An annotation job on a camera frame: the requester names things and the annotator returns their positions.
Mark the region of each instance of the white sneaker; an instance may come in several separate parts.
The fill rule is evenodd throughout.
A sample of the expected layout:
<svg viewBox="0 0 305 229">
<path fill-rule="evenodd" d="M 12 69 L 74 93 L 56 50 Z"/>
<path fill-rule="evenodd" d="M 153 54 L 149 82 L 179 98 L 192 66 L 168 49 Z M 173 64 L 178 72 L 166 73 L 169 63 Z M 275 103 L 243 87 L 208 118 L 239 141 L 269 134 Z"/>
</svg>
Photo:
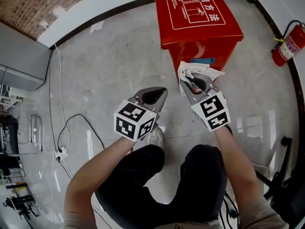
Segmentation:
<svg viewBox="0 0 305 229">
<path fill-rule="evenodd" d="M 163 148 L 163 132 L 158 126 L 147 136 L 147 145 L 152 144 Z"/>
</svg>

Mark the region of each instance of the fire extinguisher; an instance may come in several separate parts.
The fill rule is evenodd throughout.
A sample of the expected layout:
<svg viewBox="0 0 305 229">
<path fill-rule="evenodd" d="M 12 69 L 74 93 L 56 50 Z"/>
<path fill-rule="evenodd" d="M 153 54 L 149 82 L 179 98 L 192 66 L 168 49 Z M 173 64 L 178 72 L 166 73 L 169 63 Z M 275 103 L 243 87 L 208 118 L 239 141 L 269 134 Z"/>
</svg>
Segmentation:
<svg viewBox="0 0 305 229">
<path fill-rule="evenodd" d="M 291 21 L 283 35 L 285 38 L 290 25 L 298 22 L 285 40 L 278 40 L 280 43 L 272 50 L 273 61 L 278 66 L 283 66 L 288 60 L 295 56 L 305 46 L 305 24 L 300 21 Z"/>
</svg>

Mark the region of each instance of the gray cabinet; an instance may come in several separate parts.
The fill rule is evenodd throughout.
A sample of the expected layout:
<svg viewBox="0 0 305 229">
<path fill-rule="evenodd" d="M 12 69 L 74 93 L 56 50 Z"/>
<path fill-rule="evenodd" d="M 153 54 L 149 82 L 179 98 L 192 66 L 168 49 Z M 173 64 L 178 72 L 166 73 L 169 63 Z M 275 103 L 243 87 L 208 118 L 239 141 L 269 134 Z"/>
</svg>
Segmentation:
<svg viewBox="0 0 305 229">
<path fill-rule="evenodd" d="M 34 91 L 44 82 L 51 50 L 0 23 L 0 84 Z"/>
</svg>

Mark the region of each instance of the beige shirt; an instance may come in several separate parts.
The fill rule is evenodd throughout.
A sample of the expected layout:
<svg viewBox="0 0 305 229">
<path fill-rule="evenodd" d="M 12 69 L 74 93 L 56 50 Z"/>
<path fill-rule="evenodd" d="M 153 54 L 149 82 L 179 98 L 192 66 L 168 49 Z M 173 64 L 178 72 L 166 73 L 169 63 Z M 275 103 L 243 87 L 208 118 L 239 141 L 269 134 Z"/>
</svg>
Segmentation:
<svg viewBox="0 0 305 229">
<path fill-rule="evenodd" d="M 289 225 L 270 207 L 264 197 L 253 201 L 239 215 L 239 229 L 288 229 Z M 80 215 L 68 213 L 65 215 L 63 229 L 97 229 L 96 225 L 81 219 Z M 206 223 L 172 223 L 156 229 L 220 229 L 218 220 Z"/>
</svg>

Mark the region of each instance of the person's left arm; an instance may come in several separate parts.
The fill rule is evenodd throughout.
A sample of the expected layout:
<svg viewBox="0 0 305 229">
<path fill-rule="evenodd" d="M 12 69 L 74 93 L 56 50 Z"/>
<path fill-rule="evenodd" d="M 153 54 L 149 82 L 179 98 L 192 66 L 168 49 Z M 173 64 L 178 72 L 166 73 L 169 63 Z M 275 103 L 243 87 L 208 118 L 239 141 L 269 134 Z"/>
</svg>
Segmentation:
<svg viewBox="0 0 305 229">
<path fill-rule="evenodd" d="M 132 149 L 134 142 L 121 137 L 84 164 L 70 181 L 64 202 L 65 213 L 76 213 L 95 224 L 91 196 Z"/>
</svg>

